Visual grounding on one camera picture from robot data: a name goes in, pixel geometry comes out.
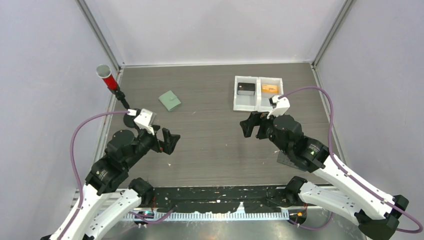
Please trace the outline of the green card holder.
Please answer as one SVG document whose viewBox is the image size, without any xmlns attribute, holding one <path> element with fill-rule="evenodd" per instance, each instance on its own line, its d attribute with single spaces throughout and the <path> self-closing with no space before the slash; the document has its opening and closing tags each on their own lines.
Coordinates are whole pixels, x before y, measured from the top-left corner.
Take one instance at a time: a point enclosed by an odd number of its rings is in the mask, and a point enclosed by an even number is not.
<svg viewBox="0 0 424 240">
<path fill-rule="evenodd" d="M 158 99 L 169 112 L 181 104 L 181 101 L 171 90 L 163 93 Z"/>
</svg>

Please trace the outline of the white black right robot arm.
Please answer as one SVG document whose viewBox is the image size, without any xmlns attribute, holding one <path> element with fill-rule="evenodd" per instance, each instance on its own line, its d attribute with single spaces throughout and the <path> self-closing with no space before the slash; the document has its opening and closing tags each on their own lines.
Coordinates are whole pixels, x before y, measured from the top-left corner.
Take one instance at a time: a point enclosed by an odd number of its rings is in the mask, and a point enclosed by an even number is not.
<svg viewBox="0 0 424 240">
<path fill-rule="evenodd" d="M 240 126 L 246 138 L 259 127 L 257 139 L 270 140 L 295 166 L 340 190 L 327 191 L 294 176 L 285 192 L 288 203 L 321 206 L 351 221 L 372 240 L 388 240 L 394 235 L 409 201 L 402 195 L 385 193 L 353 172 L 326 145 L 305 136 L 292 116 L 267 117 L 266 112 L 253 111 Z"/>
</svg>

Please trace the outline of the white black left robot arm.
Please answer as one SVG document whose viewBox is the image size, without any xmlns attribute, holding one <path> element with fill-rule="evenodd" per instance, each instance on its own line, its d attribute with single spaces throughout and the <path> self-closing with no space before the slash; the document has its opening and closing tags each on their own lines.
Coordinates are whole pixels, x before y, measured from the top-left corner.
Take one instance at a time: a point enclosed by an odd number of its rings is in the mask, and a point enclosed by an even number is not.
<svg viewBox="0 0 424 240">
<path fill-rule="evenodd" d="M 172 154 L 181 136 L 162 129 L 163 139 L 147 130 L 117 131 L 107 143 L 105 155 L 96 161 L 82 188 L 82 193 L 62 225 L 45 240 L 100 240 L 134 208 L 149 207 L 154 202 L 154 188 L 142 178 L 133 179 L 123 194 L 107 209 L 104 203 L 129 176 L 129 170 L 149 151 Z"/>
</svg>

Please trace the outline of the white two-compartment bin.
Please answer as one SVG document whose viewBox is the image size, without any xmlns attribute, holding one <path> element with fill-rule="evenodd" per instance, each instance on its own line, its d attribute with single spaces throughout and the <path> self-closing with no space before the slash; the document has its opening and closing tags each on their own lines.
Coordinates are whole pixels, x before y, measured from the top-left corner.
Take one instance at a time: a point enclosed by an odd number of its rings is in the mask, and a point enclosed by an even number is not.
<svg viewBox="0 0 424 240">
<path fill-rule="evenodd" d="M 237 86 L 238 83 L 255 83 L 256 92 L 255 95 L 238 95 Z M 277 85 L 279 88 L 279 94 L 262 93 L 261 85 Z M 282 95 L 284 93 L 283 79 L 277 77 L 257 77 L 257 76 L 239 76 L 234 77 L 234 94 L 233 94 L 233 110 L 239 112 L 269 112 L 272 110 L 272 106 L 269 102 L 269 98 L 274 95 Z"/>
</svg>

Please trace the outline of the black box in bin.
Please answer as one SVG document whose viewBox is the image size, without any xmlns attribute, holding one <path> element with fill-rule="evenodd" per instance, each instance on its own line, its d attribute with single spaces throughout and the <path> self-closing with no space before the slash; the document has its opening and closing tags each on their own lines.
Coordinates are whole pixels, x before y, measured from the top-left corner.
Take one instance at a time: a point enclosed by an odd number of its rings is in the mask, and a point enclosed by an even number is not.
<svg viewBox="0 0 424 240">
<path fill-rule="evenodd" d="M 241 96 L 254 96 L 256 93 L 256 84 L 252 82 L 239 82 L 236 93 Z"/>
</svg>

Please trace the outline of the orange box in bin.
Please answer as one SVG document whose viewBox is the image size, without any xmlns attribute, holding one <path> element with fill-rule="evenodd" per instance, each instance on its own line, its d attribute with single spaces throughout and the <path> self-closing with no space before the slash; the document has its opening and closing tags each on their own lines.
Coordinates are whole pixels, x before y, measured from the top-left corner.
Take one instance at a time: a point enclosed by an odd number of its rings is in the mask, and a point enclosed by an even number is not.
<svg viewBox="0 0 424 240">
<path fill-rule="evenodd" d="M 279 86 L 274 84 L 262 84 L 261 92 L 267 94 L 279 94 Z"/>
</svg>

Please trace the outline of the red microphone on stand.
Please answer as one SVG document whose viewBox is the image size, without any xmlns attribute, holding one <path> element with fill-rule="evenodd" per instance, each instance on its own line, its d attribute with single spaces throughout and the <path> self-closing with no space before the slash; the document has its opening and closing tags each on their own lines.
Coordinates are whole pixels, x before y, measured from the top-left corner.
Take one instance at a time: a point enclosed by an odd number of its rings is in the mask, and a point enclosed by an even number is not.
<svg viewBox="0 0 424 240">
<path fill-rule="evenodd" d="M 106 64 L 100 64 L 96 67 L 96 74 L 103 80 L 109 91 L 122 104 L 122 106 L 128 111 L 131 110 L 130 104 L 126 100 L 126 95 L 119 87 L 115 77 L 112 75 L 112 69 Z M 123 123 L 126 127 L 139 131 L 140 128 L 136 126 L 134 118 L 135 116 L 133 115 L 125 114 L 123 117 Z"/>
</svg>

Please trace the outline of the aluminium front rail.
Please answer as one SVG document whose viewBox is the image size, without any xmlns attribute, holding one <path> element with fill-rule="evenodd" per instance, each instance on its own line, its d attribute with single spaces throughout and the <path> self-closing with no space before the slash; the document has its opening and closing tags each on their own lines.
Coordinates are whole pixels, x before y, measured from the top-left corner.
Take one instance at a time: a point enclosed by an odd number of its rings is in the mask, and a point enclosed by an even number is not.
<svg viewBox="0 0 424 240">
<path fill-rule="evenodd" d="M 118 199 L 121 199 L 123 192 L 125 191 L 124 188 L 119 188 L 117 192 L 113 193 L 113 195 L 107 200 L 102 203 L 99 214 L 106 210 L 110 205 L 112 205 L 115 201 Z M 235 208 L 234 212 L 228 211 L 226 213 L 213 213 L 211 211 L 200 213 L 198 211 L 194 212 L 176 212 L 176 210 L 171 213 L 167 218 L 163 220 L 163 222 L 211 222 L 211 221 L 286 221 L 292 219 L 293 221 L 296 220 L 300 222 L 301 217 L 308 217 L 308 215 L 303 214 L 299 215 L 298 213 L 301 213 L 302 207 L 300 209 L 295 209 L 293 207 L 289 208 L 283 208 L 283 207 L 277 207 L 276 212 L 246 212 L 244 208 L 244 203 L 240 202 L 240 205 Z M 309 217 L 312 217 L 312 210 L 323 210 L 321 207 L 318 206 L 309 206 L 307 208 L 308 213 L 310 214 Z M 157 221 L 163 216 L 165 216 L 165 212 L 158 212 L 155 208 L 152 210 L 150 207 L 135 207 L 133 209 L 129 210 L 130 212 L 147 212 L 145 216 L 143 216 L 148 221 Z M 122 220 L 120 221 L 139 221 L 139 218 L 136 218 L 135 215 L 131 213 L 126 213 L 123 215 Z"/>
</svg>

